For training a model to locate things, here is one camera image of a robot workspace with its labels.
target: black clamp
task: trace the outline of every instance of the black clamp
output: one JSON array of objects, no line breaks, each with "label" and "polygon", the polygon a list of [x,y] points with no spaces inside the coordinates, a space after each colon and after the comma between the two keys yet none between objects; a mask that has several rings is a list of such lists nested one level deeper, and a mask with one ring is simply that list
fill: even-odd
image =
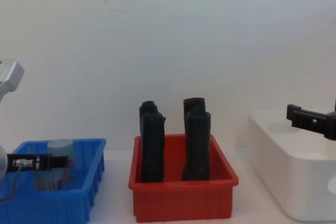
[{"label": "black clamp", "polygon": [[53,168],[67,168],[68,156],[52,156],[50,154],[7,154],[7,172],[20,170],[51,170]]},{"label": "black clamp", "polygon": [[292,121],[292,127],[317,132],[327,139],[336,140],[336,104],[334,111],[328,114],[303,110],[289,104],[286,118]]}]

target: cable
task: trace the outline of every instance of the cable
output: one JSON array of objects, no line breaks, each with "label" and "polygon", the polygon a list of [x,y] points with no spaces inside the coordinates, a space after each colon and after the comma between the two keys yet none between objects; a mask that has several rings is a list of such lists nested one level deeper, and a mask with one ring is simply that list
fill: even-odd
[{"label": "cable", "polygon": [[17,170],[16,174],[15,174],[15,177],[13,179],[13,187],[12,187],[12,195],[8,198],[2,198],[0,199],[0,202],[4,202],[4,201],[7,201],[7,200],[11,200],[15,197],[15,193],[16,193],[16,183],[17,183],[17,180],[19,178],[19,173],[20,171],[22,170],[23,166],[20,166],[19,169]]}]

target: white plastic bin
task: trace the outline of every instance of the white plastic bin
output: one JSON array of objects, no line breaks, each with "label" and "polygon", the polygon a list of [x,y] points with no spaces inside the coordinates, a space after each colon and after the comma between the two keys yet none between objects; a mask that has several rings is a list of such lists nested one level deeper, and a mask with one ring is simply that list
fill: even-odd
[{"label": "white plastic bin", "polygon": [[286,108],[257,111],[249,129],[254,167],[283,210],[301,221],[336,221],[336,141],[291,127]]}]

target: blue plastic bin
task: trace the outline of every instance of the blue plastic bin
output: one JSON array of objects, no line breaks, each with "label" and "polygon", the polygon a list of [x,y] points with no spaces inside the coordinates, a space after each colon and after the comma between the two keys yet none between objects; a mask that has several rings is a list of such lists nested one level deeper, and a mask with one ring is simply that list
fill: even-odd
[{"label": "blue plastic bin", "polygon": [[[48,142],[26,142],[14,153],[47,154]],[[105,145],[105,139],[74,140],[76,180],[59,191],[36,191],[33,172],[21,172],[15,198],[0,202],[0,224],[85,224],[89,221],[104,172]],[[15,173],[9,173],[0,181],[0,198],[11,195],[14,176]]]}]

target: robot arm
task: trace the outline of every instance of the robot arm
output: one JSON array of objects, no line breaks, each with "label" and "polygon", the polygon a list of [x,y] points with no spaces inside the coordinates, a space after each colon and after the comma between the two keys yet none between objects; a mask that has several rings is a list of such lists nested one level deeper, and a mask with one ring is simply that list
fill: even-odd
[{"label": "robot arm", "polygon": [[[25,70],[16,60],[0,59],[0,101],[17,89]],[[18,170],[50,170],[68,167],[69,157],[48,154],[7,154],[0,145],[0,180],[8,172]]]},{"label": "robot arm", "polygon": [[[24,72],[18,61],[0,59],[0,102],[5,94],[17,89]],[[0,145],[0,180],[5,176],[7,167],[7,154]]]}]

